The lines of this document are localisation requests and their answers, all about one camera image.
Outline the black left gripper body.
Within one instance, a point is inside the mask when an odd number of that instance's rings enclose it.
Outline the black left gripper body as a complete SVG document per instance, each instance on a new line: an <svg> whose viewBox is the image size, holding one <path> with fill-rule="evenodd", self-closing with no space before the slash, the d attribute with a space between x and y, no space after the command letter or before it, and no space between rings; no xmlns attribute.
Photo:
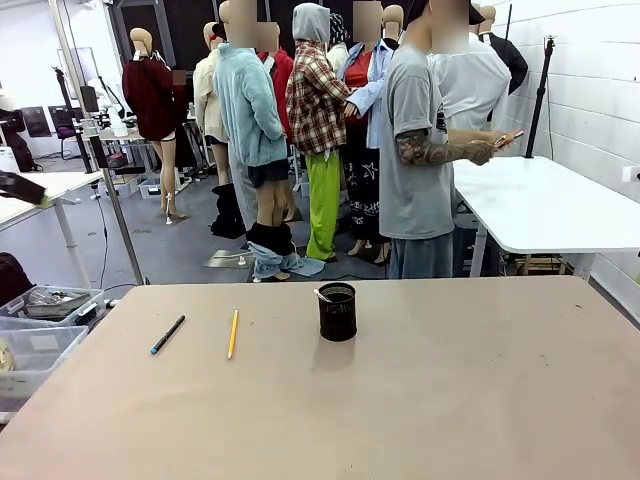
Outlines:
<svg viewBox="0 0 640 480"><path fill-rule="evenodd" d="M37 203L45 188L14 172L0 171L0 196L27 203Z"/></svg>

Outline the person's right hand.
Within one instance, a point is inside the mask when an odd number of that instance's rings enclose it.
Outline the person's right hand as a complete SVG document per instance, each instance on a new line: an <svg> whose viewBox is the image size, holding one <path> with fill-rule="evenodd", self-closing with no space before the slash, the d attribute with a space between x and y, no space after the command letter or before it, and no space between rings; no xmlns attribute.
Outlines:
<svg viewBox="0 0 640 480"><path fill-rule="evenodd" d="M494 143L482 140L474 140L465 145L466 158L478 166L488 163L497 150Z"/></svg>

